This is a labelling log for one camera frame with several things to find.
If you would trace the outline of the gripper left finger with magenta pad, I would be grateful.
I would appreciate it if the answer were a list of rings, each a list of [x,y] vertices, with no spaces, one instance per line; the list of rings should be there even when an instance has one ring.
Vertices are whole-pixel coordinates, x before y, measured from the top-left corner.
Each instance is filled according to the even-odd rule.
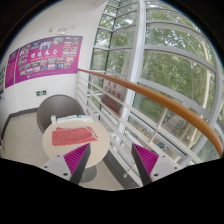
[[[45,163],[42,169],[74,184],[79,184],[90,152],[90,144],[85,144],[65,155],[56,155]]]

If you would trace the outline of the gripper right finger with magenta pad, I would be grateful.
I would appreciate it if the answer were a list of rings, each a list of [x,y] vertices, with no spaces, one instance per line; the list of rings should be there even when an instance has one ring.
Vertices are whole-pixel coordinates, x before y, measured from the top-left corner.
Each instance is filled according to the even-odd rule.
[[[157,155],[137,144],[132,144],[131,153],[143,185],[181,170],[181,167],[166,155]]]

